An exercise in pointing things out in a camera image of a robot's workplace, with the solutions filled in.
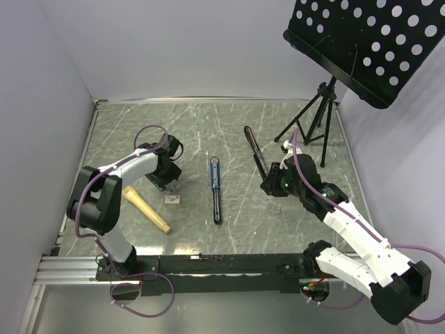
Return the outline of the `grey staple strip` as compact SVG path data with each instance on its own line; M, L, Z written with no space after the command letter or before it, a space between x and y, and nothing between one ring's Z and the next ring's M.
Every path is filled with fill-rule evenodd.
M266 203L265 209L271 212L275 212L275 213L280 213L281 212L281 206L280 205L276 205L270 202Z

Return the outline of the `small staple box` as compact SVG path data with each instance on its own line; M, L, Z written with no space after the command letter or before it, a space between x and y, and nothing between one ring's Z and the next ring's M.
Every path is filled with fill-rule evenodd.
M179 205L180 201L180 196L165 196L164 198L164 203L167 205Z

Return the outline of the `black stapler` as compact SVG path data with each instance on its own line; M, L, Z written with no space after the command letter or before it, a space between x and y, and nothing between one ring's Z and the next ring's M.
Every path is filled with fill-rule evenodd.
M258 146L258 143L254 137L251 127L245 126L243 131L253 151L253 158L259 170L260 176L262 180L265 180L268 177L269 171L264 156L262 155L261 149Z

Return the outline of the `blue stapler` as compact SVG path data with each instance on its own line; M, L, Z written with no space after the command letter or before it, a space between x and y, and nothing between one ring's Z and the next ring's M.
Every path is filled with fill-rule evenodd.
M213 222L216 225L222 224L221 200L220 200L220 160L213 156L209 160L211 172L211 190L213 196Z

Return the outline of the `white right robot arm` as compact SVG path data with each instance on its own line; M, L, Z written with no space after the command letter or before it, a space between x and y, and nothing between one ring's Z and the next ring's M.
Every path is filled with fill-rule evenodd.
M326 273L342 279L370 299L375 311L392 325L428 299L430 267L393 248L337 185L322 181L308 154L272 163L260 187L273 197L298 198L360 257L354 260L326 241L317 241L305 250L303 267L309 276Z

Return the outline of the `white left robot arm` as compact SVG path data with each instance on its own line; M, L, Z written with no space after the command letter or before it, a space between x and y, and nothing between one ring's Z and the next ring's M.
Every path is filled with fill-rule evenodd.
M172 135L159 143L143 143L130 155L113 164L83 167L76 179L66 214L75 222L77 237L91 237L113 263L113 272L123 280L138 270L136 249L118 226L121 192L146 177L159 191L167 191L179 179L181 169L175 154L184 145Z

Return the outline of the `black music stand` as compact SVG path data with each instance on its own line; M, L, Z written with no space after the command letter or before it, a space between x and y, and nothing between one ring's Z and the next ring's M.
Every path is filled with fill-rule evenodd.
M361 163L399 164L444 92L443 1L297 1L284 39L348 90L339 109Z

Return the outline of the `cream recorder flute piece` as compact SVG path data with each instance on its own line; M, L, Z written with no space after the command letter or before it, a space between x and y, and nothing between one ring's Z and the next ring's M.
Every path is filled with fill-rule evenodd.
M171 231L168 223L149 206L132 186L123 188L122 195L135 205L163 233L168 234Z

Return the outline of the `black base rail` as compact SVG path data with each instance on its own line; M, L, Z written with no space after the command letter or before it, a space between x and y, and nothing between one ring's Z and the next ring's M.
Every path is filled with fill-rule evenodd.
M139 255L133 266L142 296L169 294L169 278L178 294L262 292L298 294L303 283L322 272L302 253L240 255Z

